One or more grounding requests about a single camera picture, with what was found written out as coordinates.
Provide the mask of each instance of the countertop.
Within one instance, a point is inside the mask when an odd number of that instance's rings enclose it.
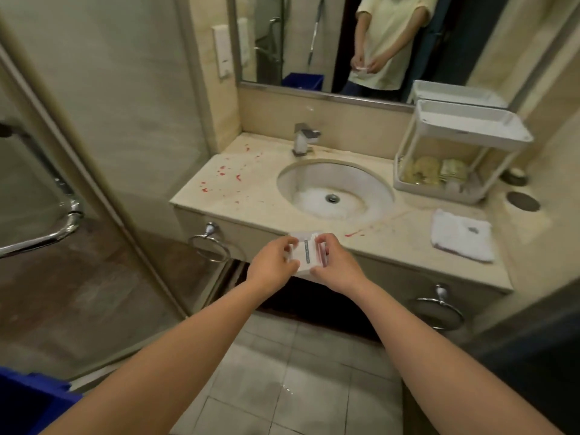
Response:
[[[387,262],[451,275],[513,290],[508,272],[494,243],[495,262],[480,263],[433,248],[430,240],[433,211],[485,220],[485,212],[393,188],[393,161],[314,146],[312,153],[296,158],[292,142],[244,133],[226,150],[211,158],[172,198],[171,203],[217,218],[275,233],[324,231],[334,233],[352,252]],[[304,160],[334,160],[371,172],[391,187],[395,209],[367,225],[324,220],[296,209],[277,188],[287,166]]]

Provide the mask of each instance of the white floor tile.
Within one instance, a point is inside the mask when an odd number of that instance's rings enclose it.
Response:
[[[193,435],[268,435],[270,422],[209,397]]]
[[[352,372],[346,435],[402,434],[401,382]]]
[[[242,330],[256,336],[292,346],[298,322],[272,314],[255,312],[250,316]]]
[[[205,401],[207,400],[209,390],[214,384],[215,377],[216,373],[214,372],[192,404],[190,404],[182,416],[179,417],[179,420],[169,432],[170,435],[192,435],[193,428],[195,427],[199,414],[201,414],[201,409],[203,409]]]
[[[345,333],[300,324],[292,346],[306,353],[352,366],[353,341],[354,338]]]
[[[352,367],[379,377],[398,379],[399,375],[381,344],[357,340],[353,344]]]
[[[301,435],[301,433],[286,429],[285,427],[279,426],[276,423],[272,423],[269,435]]]
[[[240,332],[223,358],[209,396],[272,420],[290,347]]]
[[[304,435],[344,433],[351,368],[292,350],[274,423]]]

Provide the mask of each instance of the yellow shirt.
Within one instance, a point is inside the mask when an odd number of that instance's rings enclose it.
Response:
[[[411,15],[416,8],[425,6],[429,11],[429,19],[437,6],[437,0],[362,0],[357,10],[372,15],[371,23],[365,38],[365,65],[373,58],[386,51],[405,30]],[[398,90],[401,88],[405,72],[411,60],[413,41],[393,56],[376,74],[351,71],[349,80],[359,85],[375,90]]]

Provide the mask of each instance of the light switch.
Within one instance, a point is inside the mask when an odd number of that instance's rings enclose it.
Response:
[[[234,72],[234,61],[231,55],[230,28],[226,24],[212,27],[216,48],[217,71],[221,79]]]
[[[250,36],[248,35],[248,19],[238,18],[238,35],[240,37],[240,58],[242,65],[250,61]]]

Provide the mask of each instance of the blue pants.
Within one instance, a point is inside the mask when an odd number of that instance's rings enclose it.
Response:
[[[383,101],[400,102],[399,90],[375,90],[364,87],[354,82],[347,81],[340,94],[346,96],[368,97],[369,99],[382,99]]]

